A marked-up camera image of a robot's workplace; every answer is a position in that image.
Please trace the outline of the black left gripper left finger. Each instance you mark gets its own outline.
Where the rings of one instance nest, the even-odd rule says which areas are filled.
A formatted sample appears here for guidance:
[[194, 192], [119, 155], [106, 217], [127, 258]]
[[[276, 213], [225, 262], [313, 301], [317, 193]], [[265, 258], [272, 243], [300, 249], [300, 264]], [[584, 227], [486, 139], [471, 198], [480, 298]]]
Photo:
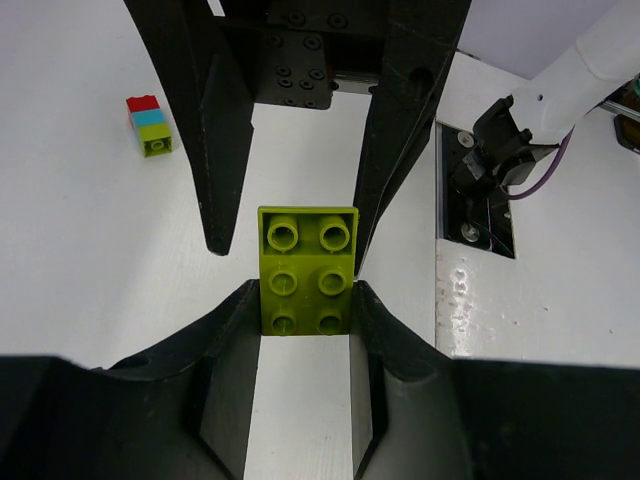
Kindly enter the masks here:
[[260, 351], [260, 294], [213, 311], [108, 369], [1, 360], [5, 479], [240, 479]]

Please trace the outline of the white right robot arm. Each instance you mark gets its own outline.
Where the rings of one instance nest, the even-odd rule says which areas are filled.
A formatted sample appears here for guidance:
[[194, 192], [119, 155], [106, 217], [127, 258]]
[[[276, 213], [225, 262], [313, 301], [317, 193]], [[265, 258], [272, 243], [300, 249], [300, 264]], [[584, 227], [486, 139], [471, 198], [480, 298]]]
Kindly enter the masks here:
[[[426, 147], [470, 8], [466, 1], [130, 1], [190, 163], [208, 250], [229, 252], [256, 104], [329, 108], [343, 82], [369, 89], [353, 204], [363, 261]], [[639, 5], [620, 1], [534, 79], [474, 123], [480, 198], [563, 152], [574, 125], [639, 71]]]

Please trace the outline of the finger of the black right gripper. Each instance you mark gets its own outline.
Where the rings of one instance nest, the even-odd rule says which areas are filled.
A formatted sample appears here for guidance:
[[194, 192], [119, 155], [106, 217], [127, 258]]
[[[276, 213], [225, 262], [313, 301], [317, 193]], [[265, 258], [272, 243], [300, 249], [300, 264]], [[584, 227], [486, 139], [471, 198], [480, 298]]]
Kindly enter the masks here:
[[356, 272], [378, 222], [429, 142], [470, 6], [469, 1], [389, 3], [353, 200], [359, 211]]
[[126, 7], [188, 157], [208, 250], [229, 253], [253, 136], [254, 101], [206, 1]]

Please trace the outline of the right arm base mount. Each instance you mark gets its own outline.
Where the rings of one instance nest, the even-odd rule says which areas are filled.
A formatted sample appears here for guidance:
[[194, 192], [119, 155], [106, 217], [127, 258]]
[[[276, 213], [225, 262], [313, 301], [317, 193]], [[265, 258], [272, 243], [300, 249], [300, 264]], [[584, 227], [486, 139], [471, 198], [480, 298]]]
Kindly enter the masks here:
[[475, 146], [472, 134], [438, 123], [435, 144], [437, 237], [514, 259], [509, 202], [499, 190], [472, 185], [465, 159]]

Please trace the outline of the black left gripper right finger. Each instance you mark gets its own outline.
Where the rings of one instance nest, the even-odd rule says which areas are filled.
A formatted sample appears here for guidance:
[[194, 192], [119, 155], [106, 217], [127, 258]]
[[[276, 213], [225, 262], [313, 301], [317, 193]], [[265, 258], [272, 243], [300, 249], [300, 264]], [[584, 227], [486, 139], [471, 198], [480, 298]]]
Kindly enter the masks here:
[[635, 479], [634, 369], [453, 359], [352, 290], [357, 479]]

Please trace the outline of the green blue red lego stack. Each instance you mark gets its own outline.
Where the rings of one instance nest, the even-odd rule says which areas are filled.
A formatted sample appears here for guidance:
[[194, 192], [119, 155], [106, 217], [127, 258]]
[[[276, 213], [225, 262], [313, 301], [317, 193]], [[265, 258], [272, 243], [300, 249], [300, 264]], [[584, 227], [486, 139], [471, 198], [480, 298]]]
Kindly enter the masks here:
[[144, 157], [171, 153], [172, 135], [169, 124], [154, 95], [126, 99], [129, 123]]

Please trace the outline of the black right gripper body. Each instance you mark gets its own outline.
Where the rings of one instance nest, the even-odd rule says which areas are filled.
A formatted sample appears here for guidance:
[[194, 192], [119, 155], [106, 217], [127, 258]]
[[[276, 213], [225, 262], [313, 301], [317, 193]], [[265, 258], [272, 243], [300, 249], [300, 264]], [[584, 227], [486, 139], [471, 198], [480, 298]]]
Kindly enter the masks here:
[[224, 1], [214, 41], [251, 105], [326, 110], [379, 81], [387, 1]]

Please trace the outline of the green 2x3 lego brick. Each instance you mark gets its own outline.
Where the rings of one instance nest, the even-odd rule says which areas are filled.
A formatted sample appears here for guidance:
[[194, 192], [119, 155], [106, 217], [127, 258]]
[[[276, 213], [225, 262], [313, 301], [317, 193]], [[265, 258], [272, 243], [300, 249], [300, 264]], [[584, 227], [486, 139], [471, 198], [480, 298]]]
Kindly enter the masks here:
[[349, 206], [258, 208], [264, 336], [349, 333], [357, 226]]

